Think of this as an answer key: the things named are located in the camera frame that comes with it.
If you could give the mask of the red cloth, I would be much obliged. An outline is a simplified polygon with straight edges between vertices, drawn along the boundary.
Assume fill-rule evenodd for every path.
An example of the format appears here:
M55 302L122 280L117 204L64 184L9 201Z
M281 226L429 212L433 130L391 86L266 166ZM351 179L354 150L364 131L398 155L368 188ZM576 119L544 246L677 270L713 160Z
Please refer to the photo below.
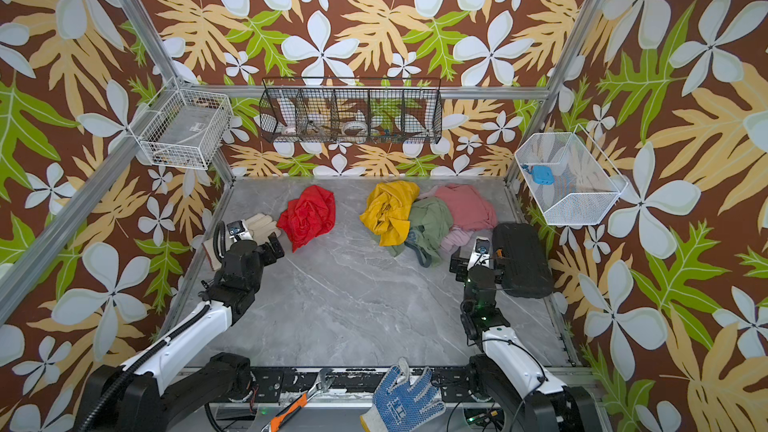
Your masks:
M312 185L299 196L288 202L277 221L277 226L286 233L296 252L311 240L330 232L336 222L336 202L332 192Z

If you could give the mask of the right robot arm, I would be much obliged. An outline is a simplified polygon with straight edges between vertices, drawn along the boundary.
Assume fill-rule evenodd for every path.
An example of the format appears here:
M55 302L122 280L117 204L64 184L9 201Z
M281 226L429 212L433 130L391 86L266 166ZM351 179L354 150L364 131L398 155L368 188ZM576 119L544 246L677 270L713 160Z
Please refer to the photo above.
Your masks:
M468 344L480 350L470 359L469 390L502 407L504 431L600 431L592 394L548 371L497 307L499 257L483 238L467 259L458 251L451 256L450 270L464 284L461 323Z

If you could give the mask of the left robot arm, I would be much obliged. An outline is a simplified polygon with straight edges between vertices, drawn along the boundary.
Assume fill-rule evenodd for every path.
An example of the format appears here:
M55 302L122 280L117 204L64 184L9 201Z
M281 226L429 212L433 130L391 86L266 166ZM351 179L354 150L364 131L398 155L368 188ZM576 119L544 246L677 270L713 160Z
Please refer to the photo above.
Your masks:
M219 353L196 372L180 372L253 304L265 267L285 252L275 234L266 242L240 240L201 292L195 309L147 349L119 366L102 366L86 381L77 431L166 431L217 398L253 394L248 358Z

